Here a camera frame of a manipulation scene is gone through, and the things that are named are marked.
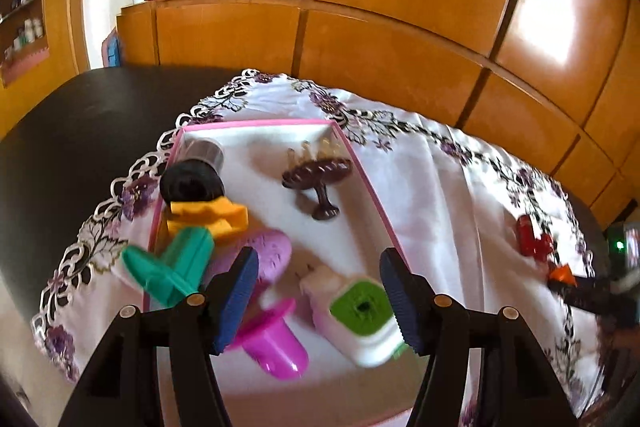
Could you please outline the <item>wooden wall cabinet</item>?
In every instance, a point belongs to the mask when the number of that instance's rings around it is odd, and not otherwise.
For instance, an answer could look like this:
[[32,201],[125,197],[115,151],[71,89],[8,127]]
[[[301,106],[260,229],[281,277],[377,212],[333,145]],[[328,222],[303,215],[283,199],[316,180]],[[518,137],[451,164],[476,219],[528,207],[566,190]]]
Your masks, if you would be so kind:
[[639,198],[639,0],[152,0],[117,29],[131,64],[287,72],[451,124],[600,225]]

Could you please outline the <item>pink shallow tray box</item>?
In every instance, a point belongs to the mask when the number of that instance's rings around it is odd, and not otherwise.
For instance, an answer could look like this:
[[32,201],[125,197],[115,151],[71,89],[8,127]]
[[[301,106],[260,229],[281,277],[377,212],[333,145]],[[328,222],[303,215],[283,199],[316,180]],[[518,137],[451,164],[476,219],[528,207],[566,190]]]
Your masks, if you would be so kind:
[[259,256],[259,279],[243,324],[285,298],[296,300],[286,318],[309,355],[302,377],[279,381],[242,349],[224,352],[213,366],[224,406],[235,426],[401,426],[420,387],[422,365],[406,348],[398,357],[366,369],[352,363],[314,328],[299,281],[326,265],[351,277],[378,279],[378,258],[396,235],[359,162],[352,174],[328,186],[340,214],[328,221],[311,217],[314,191],[297,192],[281,183],[288,148],[308,141],[317,150],[332,139],[351,161],[355,153],[336,124],[314,119],[250,120],[191,124],[179,132],[170,161],[197,139],[217,142],[224,152],[219,171],[224,194],[247,207],[248,230],[238,239],[215,242],[208,274],[229,269],[250,246]]

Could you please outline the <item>magenta plastic cup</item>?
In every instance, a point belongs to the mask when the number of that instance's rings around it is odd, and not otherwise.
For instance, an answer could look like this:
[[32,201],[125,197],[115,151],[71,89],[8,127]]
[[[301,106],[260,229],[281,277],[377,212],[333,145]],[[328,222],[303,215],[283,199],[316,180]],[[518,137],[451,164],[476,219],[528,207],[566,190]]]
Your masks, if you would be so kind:
[[309,355],[286,318],[296,309],[294,298],[280,300],[242,324],[227,351],[242,349],[266,374],[279,381],[302,377]]

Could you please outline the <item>wooden door with shelves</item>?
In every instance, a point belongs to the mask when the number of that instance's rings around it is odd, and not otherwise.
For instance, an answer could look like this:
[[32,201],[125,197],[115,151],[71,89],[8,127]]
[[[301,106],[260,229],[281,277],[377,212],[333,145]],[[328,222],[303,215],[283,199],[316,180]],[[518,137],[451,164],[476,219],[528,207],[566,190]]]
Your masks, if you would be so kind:
[[1,134],[89,69],[82,0],[1,0]]

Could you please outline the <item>green white square container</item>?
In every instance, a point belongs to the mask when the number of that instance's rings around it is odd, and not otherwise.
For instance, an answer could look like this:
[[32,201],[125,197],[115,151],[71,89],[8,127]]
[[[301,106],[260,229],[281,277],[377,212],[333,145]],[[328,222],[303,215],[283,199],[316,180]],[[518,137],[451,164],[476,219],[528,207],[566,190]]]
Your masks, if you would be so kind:
[[316,331],[352,363],[378,367],[406,349],[380,282],[319,265],[300,279],[299,289],[309,301]]

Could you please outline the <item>orange plastic piece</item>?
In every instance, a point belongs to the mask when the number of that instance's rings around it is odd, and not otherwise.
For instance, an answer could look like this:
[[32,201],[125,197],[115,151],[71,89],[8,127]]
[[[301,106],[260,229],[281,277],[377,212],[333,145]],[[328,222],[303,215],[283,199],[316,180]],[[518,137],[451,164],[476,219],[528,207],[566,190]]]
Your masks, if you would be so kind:
[[216,242],[224,243],[244,234],[248,222],[250,215],[246,206],[221,196],[209,202],[172,202],[166,228],[172,239],[186,228],[204,228]]

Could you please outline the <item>brown studded round brush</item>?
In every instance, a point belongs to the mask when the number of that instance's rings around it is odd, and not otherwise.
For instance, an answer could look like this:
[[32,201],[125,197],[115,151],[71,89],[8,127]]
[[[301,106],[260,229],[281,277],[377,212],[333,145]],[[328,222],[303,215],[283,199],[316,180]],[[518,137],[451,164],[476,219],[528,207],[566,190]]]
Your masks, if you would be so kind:
[[352,161],[340,154],[337,144],[323,138],[317,150],[311,150],[304,141],[298,150],[288,148],[288,169],[282,173],[281,183],[285,188],[297,192],[314,190],[317,206],[311,217],[317,221],[328,221],[340,214],[340,208],[329,200],[328,186],[340,183],[352,174]]

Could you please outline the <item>white floral embroidered tablecloth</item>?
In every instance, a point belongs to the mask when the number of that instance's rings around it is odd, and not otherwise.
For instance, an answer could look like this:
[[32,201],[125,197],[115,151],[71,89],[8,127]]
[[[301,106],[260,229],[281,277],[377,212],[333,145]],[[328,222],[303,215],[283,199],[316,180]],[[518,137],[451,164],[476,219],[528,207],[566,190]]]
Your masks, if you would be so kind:
[[164,248],[160,175],[193,140],[207,138],[224,152],[226,194],[247,208],[250,227],[278,229],[291,241],[291,260],[258,307],[295,300],[285,324],[309,361],[305,374],[281,381],[242,349],[216,358],[234,425],[405,424],[425,361],[405,352],[375,367],[355,364],[314,327],[299,289],[304,277],[377,277],[390,246],[463,306],[519,309],[573,411],[585,413],[597,398],[596,320],[550,293],[544,266],[518,252],[516,221],[526,215],[558,244],[556,263],[592,272],[572,205],[546,174],[418,114],[255,69],[171,115],[155,132],[153,150],[112,182],[41,293],[35,343],[67,378],[80,376],[121,307],[154,308],[122,252]]

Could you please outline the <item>black cylindrical cap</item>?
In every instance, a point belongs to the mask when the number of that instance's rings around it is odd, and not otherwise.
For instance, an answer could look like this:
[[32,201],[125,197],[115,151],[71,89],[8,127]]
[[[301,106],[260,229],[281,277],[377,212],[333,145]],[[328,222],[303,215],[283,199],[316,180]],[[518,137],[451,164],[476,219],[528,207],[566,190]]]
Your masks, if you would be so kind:
[[219,173],[223,163],[224,152],[217,142],[191,141],[160,177],[160,196],[167,206],[172,202],[211,202],[224,196]]

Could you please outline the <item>green plastic funnel cup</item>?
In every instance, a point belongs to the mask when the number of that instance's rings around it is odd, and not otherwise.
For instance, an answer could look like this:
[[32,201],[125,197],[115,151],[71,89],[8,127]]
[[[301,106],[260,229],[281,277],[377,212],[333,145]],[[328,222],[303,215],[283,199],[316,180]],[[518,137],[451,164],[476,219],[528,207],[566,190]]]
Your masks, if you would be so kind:
[[190,227],[181,230],[160,257],[128,245],[122,251],[122,262],[147,294],[172,308],[198,292],[214,247],[213,235],[206,228]]

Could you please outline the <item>small orange block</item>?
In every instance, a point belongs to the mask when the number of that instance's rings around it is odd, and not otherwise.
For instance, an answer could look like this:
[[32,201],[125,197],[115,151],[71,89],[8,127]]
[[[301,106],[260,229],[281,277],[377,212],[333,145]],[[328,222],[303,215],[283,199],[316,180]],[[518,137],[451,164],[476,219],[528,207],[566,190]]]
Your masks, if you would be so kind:
[[569,265],[552,265],[547,275],[548,281],[559,282],[568,286],[577,286],[576,277]]

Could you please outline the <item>red lipstick tube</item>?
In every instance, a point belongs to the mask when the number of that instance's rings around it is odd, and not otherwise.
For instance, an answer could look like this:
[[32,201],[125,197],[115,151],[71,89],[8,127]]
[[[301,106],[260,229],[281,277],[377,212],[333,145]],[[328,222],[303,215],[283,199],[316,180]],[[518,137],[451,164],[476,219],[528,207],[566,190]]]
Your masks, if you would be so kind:
[[554,253],[554,243],[549,233],[536,234],[534,221],[529,215],[521,215],[516,220],[518,251],[523,257],[544,263]]

